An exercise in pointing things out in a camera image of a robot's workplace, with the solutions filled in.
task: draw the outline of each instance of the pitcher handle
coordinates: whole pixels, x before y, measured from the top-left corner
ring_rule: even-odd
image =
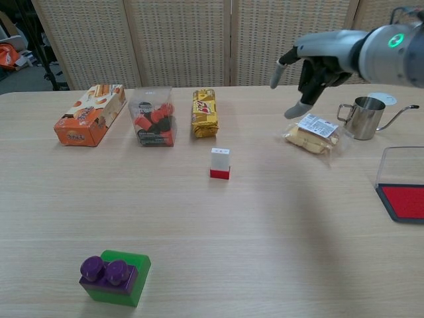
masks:
[[[345,118],[340,117],[340,111],[342,110],[342,108],[345,108],[345,107],[346,108],[353,108],[353,106],[352,105],[349,105],[349,104],[340,104],[339,105],[339,110],[337,111],[337,119],[340,120],[340,121],[343,121],[343,122],[347,123],[349,119],[345,119]]]
[[[378,127],[377,131],[382,131],[383,129],[386,129],[389,127],[404,111],[407,111],[408,109],[418,109],[418,105],[410,105],[407,107],[402,108],[387,124],[385,124],[383,127]]]

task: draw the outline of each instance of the green indicator light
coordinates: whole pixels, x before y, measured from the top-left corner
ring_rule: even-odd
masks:
[[[401,44],[404,38],[405,38],[404,33],[399,33],[395,35],[393,38],[389,40],[389,43],[388,43],[389,48],[395,48],[396,46]]]

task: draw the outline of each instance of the orange bag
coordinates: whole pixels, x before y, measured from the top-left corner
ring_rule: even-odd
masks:
[[[7,43],[0,44],[0,67],[6,70],[15,70],[15,62],[20,58],[19,53]]]

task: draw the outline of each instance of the purple stud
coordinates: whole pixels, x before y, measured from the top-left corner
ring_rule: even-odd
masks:
[[[103,260],[99,256],[92,256],[84,260],[79,269],[81,275],[89,282],[95,282],[103,269]]]
[[[129,279],[130,272],[128,265],[123,260],[114,260],[106,267],[105,277],[106,280],[114,286]]]

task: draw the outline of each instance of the small white and red block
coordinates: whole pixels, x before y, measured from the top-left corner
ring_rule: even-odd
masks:
[[[230,178],[229,149],[212,148],[210,176],[211,178],[226,180]]]

